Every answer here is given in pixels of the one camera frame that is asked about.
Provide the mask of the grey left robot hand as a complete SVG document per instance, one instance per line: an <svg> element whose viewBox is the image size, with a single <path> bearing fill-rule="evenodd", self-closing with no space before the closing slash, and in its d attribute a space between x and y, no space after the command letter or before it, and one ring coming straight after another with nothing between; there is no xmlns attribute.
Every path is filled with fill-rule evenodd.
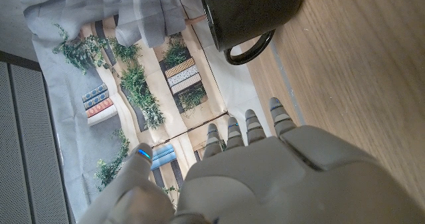
<svg viewBox="0 0 425 224"><path fill-rule="evenodd" d="M139 144L81 223L423 223L424 210L362 149L314 126L294 124L277 98L276 130L255 112L246 131L228 120L220 144L210 124L203 159L191 166L176 204L148 176L153 152Z"/></svg>

